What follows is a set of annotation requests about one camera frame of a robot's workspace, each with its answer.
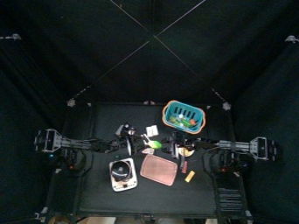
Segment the teal basket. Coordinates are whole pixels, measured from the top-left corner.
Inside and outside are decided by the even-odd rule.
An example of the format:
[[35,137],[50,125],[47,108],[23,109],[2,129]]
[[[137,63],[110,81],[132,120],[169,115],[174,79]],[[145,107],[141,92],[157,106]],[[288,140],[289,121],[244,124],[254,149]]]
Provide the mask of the teal basket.
[[[182,116],[182,120],[186,123],[193,120],[194,124],[185,127],[180,122],[180,118],[177,118],[178,115]],[[194,135],[201,132],[205,125],[205,114],[200,108],[194,108],[193,106],[178,101],[169,101],[162,108],[162,123],[166,126]]]

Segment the black table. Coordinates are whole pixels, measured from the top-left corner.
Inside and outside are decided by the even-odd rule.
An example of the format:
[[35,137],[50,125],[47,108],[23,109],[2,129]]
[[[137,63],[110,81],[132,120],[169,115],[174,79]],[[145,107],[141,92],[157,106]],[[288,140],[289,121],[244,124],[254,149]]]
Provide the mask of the black table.
[[[206,124],[200,134],[192,137],[233,140],[229,111],[221,105],[198,106],[205,112]],[[62,135],[73,139],[98,137],[104,140],[116,138],[117,127],[129,123],[136,133],[145,133],[145,127],[156,125],[158,136],[153,140],[168,137],[173,128],[164,125],[164,105],[93,103],[69,109]],[[132,216],[212,218],[216,216],[214,191],[210,176],[202,171],[201,154],[196,150],[188,158],[188,171],[177,170],[172,186],[153,182],[140,176],[140,167],[145,154],[132,155],[134,160],[137,186],[114,192],[110,186],[108,164],[118,154],[128,157],[126,150],[113,153],[89,152],[91,167],[79,177],[59,172],[53,174],[47,208],[50,214],[71,214],[73,216]],[[169,154],[154,152],[154,155],[178,164]],[[184,181],[189,171],[194,176],[189,183]]]

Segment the black backdrop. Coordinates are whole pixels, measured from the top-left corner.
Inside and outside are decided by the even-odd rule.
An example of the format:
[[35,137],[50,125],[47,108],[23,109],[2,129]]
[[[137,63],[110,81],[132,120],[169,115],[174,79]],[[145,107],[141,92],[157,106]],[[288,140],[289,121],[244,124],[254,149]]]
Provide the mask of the black backdrop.
[[228,101],[237,140],[266,136],[284,149],[282,162],[257,164],[246,177],[252,211],[296,222],[299,49],[285,37],[297,34],[297,4],[2,1],[0,36],[18,33],[22,40],[0,39],[1,216],[42,206],[33,135],[61,129],[65,101],[75,96],[87,102]]

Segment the green object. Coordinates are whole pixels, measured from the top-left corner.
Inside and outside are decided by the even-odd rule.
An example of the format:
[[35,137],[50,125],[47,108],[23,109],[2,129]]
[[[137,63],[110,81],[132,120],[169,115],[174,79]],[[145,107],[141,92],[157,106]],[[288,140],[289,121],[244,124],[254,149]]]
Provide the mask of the green object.
[[157,141],[148,141],[148,145],[152,149],[158,150],[162,148],[162,145]]
[[182,124],[186,128],[192,127],[190,123],[185,120],[185,118],[181,119],[181,124]]
[[173,116],[169,117],[169,122],[173,123],[174,125],[180,126],[180,123],[177,122],[177,120]]

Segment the orange object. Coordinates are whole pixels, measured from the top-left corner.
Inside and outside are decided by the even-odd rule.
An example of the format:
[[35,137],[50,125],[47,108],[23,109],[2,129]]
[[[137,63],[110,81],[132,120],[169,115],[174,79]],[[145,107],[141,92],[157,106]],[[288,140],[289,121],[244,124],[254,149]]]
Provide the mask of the orange object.
[[189,120],[190,125],[196,125],[196,122],[193,121],[193,119]]

